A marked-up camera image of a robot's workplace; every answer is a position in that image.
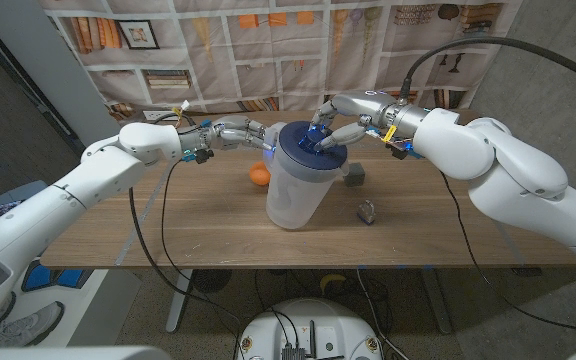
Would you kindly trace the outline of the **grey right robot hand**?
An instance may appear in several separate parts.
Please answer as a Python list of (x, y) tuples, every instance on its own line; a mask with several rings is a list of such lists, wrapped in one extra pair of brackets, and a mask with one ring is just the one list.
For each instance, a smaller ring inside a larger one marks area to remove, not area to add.
[(319, 140), (313, 149), (323, 151), (334, 146), (352, 144), (360, 141), (370, 126), (387, 127), (393, 118), (395, 103), (393, 96), (373, 90), (350, 91), (333, 96), (316, 110), (311, 120), (312, 129), (320, 125), (327, 128), (337, 115), (358, 116), (359, 120), (334, 130)]

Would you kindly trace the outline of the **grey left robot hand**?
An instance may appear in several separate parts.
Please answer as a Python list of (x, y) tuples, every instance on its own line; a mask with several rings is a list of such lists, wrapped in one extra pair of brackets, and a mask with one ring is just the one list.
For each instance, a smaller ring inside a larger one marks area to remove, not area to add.
[(266, 126), (244, 115), (227, 115), (207, 126), (206, 144), (211, 149), (230, 150), (239, 145), (271, 150), (265, 140)]

